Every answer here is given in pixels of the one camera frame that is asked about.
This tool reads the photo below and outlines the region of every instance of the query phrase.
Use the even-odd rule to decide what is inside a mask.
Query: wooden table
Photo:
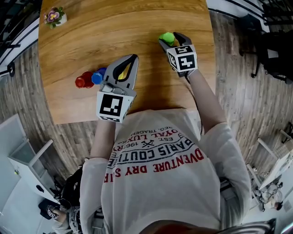
[[[55,124],[96,120],[99,86],[78,89],[76,77],[135,53],[139,68],[131,112],[195,108],[158,43],[164,32],[191,38],[198,66],[215,91],[212,26],[205,0],[43,0],[41,16],[62,6],[68,22],[50,30],[40,17],[39,60]]]

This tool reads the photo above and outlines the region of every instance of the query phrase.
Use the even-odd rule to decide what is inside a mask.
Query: green ball
[[[162,35],[160,35],[159,39],[164,40],[169,46],[173,46],[175,41],[175,36],[171,32],[166,32]]]

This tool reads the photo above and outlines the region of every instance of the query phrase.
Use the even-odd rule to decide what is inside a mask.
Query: hair
[[[280,210],[283,207],[283,202],[277,202],[278,206],[276,210]]]

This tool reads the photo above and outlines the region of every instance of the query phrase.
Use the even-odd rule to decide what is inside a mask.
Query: wooden floor
[[[278,129],[293,120],[293,85],[286,85],[265,72],[250,76],[256,58],[239,55],[244,37],[227,16],[210,12],[216,47],[216,93],[247,162],[268,171],[274,159],[257,144],[261,137],[272,148],[280,144]],[[45,155],[43,164],[61,180],[74,173],[89,155],[95,122],[54,125],[44,97],[38,64],[38,44],[15,60],[16,75],[0,81],[0,122],[20,115],[35,150],[54,140],[55,154]]]

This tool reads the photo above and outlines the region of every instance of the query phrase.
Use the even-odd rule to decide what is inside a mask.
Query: red cup
[[[75,85],[77,88],[92,88],[94,83],[92,82],[92,72],[86,71],[81,76],[77,77],[75,80]]]

